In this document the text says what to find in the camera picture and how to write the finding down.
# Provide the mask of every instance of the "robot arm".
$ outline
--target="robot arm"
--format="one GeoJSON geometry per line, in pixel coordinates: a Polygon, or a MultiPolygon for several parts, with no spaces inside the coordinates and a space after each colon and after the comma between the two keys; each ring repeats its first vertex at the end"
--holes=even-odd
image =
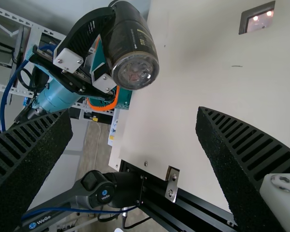
{"type": "Polygon", "coordinates": [[[76,181],[74,186],[29,210],[22,217],[22,225],[15,232],[42,232],[50,225],[65,218],[72,211],[52,210],[54,207],[67,209],[89,209],[110,205],[123,208],[136,205],[141,192],[141,179],[133,173],[107,173],[90,171],[76,181]],[[45,212],[34,212],[48,208],[45,212]]]}
{"type": "Polygon", "coordinates": [[[159,73],[158,56],[145,20],[130,3],[116,2],[79,19],[67,37],[52,51],[52,56],[37,46],[26,54],[53,80],[21,112],[20,122],[70,108],[81,97],[102,102],[118,98],[120,88],[137,90],[151,84],[159,73]],[[101,63],[83,72],[89,49],[101,39],[101,63]]]}

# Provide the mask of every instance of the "orange cable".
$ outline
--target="orange cable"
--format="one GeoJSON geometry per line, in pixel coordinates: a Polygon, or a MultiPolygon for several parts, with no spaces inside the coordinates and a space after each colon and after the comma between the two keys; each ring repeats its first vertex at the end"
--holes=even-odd
{"type": "Polygon", "coordinates": [[[88,104],[89,104],[90,108],[93,109],[93,110],[96,110],[96,111],[106,111],[106,110],[112,110],[112,109],[114,109],[115,106],[117,105],[117,102],[118,102],[119,89],[120,89],[120,87],[117,86],[117,88],[116,88],[116,95],[115,95],[114,101],[112,103],[110,103],[109,105],[106,105],[106,106],[94,106],[94,105],[92,105],[90,103],[89,98],[87,98],[88,104]]]}

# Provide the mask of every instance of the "metal shelf rack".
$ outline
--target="metal shelf rack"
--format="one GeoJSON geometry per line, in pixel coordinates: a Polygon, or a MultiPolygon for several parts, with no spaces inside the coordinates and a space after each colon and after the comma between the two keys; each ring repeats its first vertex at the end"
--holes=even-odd
{"type": "MultiPolygon", "coordinates": [[[[13,14],[13,13],[11,13],[9,11],[6,11],[6,10],[4,10],[2,8],[0,8],[0,15],[30,28],[30,34],[29,34],[29,37],[28,37],[28,43],[27,43],[27,47],[26,47],[25,53],[33,45],[40,43],[41,36],[42,36],[43,33],[47,34],[47,35],[49,35],[49,36],[51,36],[51,37],[53,37],[55,39],[58,39],[58,40],[63,40],[66,37],[65,35],[63,35],[63,34],[61,34],[59,32],[50,30],[50,29],[48,29],[46,27],[43,27],[43,26],[41,26],[39,24],[31,22],[31,21],[29,21],[29,20],[27,20],[25,18],[22,18],[22,17],[20,17],[18,15],[15,15],[15,14],[13,14]]],[[[91,48],[89,51],[91,53],[94,53],[95,49],[91,48]]],[[[33,70],[33,67],[34,67],[34,65],[32,63],[29,63],[26,66],[26,69],[29,72],[31,72],[33,70]]],[[[0,84],[0,91],[3,92],[5,90],[5,87],[6,87],[5,85],[0,84]]],[[[11,88],[10,93],[11,94],[15,94],[15,95],[19,95],[19,96],[23,96],[23,97],[28,97],[28,98],[32,98],[33,97],[33,92],[28,91],[20,83],[18,83],[17,87],[11,88]]],[[[109,116],[113,116],[113,114],[114,114],[114,111],[95,111],[95,110],[92,110],[89,105],[83,104],[83,103],[78,103],[78,102],[75,103],[72,107],[77,108],[77,109],[81,109],[81,114],[83,114],[84,111],[95,112],[95,113],[109,115],[109,116]]]]}

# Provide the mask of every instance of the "white block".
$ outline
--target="white block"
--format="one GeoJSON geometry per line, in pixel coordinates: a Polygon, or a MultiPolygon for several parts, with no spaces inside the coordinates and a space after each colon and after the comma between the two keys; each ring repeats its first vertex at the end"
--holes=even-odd
{"type": "Polygon", "coordinates": [[[53,60],[54,65],[69,73],[74,73],[83,62],[84,60],[81,56],[68,48],[64,48],[53,60]]]}
{"type": "Polygon", "coordinates": [[[264,177],[260,194],[286,232],[290,232],[290,174],[268,174],[264,177]]]}

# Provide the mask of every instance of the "black cable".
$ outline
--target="black cable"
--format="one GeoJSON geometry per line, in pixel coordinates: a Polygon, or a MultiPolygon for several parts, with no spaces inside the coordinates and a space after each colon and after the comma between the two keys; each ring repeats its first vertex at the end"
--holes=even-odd
{"type": "Polygon", "coordinates": [[[10,49],[11,51],[14,50],[13,47],[11,47],[11,46],[9,46],[9,45],[6,45],[6,44],[4,44],[4,43],[1,43],[1,42],[0,42],[0,46],[1,46],[1,47],[5,47],[5,48],[7,48],[7,49],[10,49]]]}
{"type": "Polygon", "coordinates": [[[0,49],[0,52],[2,52],[2,53],[6,53],[6,54],[11,54],[11,52],[9,52],[9,51],[5,51],[5,50],[2,50],[2,49],[0,49]]]}
{"type": "Polygon", "coordinates": [[[11,69],[11,68],[12,68],[10,65],[7,65],[7,64],[2,64],[2,63],[0,63],[0,66],[3,66],[3,67],[5,67],[5,68],[9,68],[9,69],[11,69]]]}
{"type": "Polygon", "coordinates": [[[144,220],[142,220],[142,221],[139,221],[139,222],[137,222],[137,223],[134,223],[133,225],[130,225],[130,226],[126,226],[126,220],[127,220],[127,217],[122,217],[122,228],[124,228],[125,230],[129,230],[129,229],[132,229],[132,228],[134,228],[134,227],[136,227],[136,226],[138,226],[138,225],[140,225],[140,224],[142,224],[142,223],[144,223],[144,222],[146,222],[146,221],[148,221],[148,220],[150,220],[151,219],[151,217],[147,217],[147,218],[145,218],[144,220]]]}
{"type": "Polygon", "coordinates": [[[101,218],[101,214],[98,214],[98,221],[99,222],[108,222],[111,221],[113,219],[118,219],[119,214],[115,214],[113,216],[110,216],[108,218],[101,218]]]}
{"type": "MultiPolygon", "coordinates": [[[[31,80],[31,82],[34,83],[34,80],[33,80],[33,78],[32,78],[32,75],[31,75],[31,73],[30,73],[27,69],[22,69],[21,71],[24,71],[24,72],[28,75],[28,77],[29,77],[29,79],[31,80]]],[[[36,86],[32,86],[32,87],[30,87],[30,86],[28,86],[28,85],[24,82],[24,80],[23,80],[23,77],[22,77],[22,75],[21,75],[21,71],[17,73],[17,78],[18,78],[19,82],[23,85],[23,87],[25,87],[25,88],[28,89],[29,91],[37,91],[38,89],[40,89],[40,88],[44,88],[44,87],[45,87],[45,86],[41,86],[41,87],[36,87],[36,86]]]]}

